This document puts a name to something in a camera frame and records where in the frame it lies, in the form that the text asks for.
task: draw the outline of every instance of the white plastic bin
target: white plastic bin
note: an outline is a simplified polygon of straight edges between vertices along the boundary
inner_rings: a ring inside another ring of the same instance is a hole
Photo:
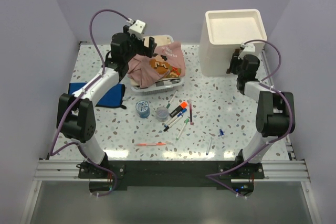
[[[224,76],[235,49],[251,39],[267,40],[260,12],[256,9],[210,10],[205,13],[200,50],[202,74]],[[255,42],[256,55],[264,47]]]

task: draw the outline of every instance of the pink cloth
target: pink cloth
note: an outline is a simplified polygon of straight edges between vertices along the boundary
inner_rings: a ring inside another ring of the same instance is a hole
[[[147,88],[161,78],[175,79],[185,76],[180,42],[156,47],[152,58],[136,55],[128,66],[128,77],[136,81],[140,88]]]

